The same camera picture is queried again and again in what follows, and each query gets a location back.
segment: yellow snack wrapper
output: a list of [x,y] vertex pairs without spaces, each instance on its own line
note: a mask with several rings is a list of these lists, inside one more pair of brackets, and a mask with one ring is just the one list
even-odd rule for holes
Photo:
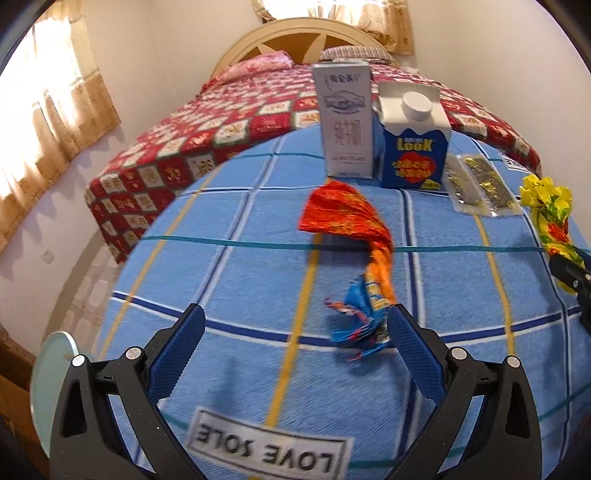
[[[581,256],[573,248],[569,237],[569,215],[573,211],[573,196],[567,187],[554,187],[550,177],[539,179],[529,175],[519,187],[521,206],[530,207],[530,218],[538,231],[544,249],[550,255],[562,255],[580,267],[585,267]],[[560,286],[575,293],[562,282]]]

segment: round glass tabletop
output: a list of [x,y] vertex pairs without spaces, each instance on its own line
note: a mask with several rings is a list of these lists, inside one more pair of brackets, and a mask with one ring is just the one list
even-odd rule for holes
[[76,341],[67,332],[53,332],[43,345],[33,366],[31,376],[31,415],[37,436],[49,457],[51,428],[72,359],[79,354]]

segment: white wall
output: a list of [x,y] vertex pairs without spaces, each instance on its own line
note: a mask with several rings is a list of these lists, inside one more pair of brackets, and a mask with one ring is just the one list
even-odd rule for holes
[[535,0],[408,0],[422,72],[486,105],[574,196],[591,241],[591,74]]
[[[37,353],[50,314],[98,226],[85,187],[106,163],[175,106],[154,54],[148,0],[84,0],[90,42],[121,126],[82,152],[27,216],[0,255],[0,322]],[[55,259],[41,259],[46,248]]]
[[163,65],[180,106],[209,80],[221,56],[261,25],[250,0],[151,0]]

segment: pillow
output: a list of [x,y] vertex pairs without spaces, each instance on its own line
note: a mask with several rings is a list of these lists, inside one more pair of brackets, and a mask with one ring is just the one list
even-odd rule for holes
[[398,66],[396,60],[387,51],[377,47],[355,47],[347,45],[327,48],[320,54],[320,61],[366,60],[370,63]]
[[257,73],[290,69],[293,67],[293,65],[294,61],[284,50],[258,55],[252,59],[243,60],[236,63],[235,65],[229,66],[226,70],[221,72],[220,75],[206,82],[201,89],[201,93],[209,90],[212,87],[235,82],[236,80],[240,80],[241,78],[249,77]]

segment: blue carton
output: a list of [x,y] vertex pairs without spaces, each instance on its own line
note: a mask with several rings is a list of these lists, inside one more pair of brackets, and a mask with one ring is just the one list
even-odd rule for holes
[[384,188],[441,188],[452,128],[439,88],[403,82],[379,85],[384,154],[377,177]]

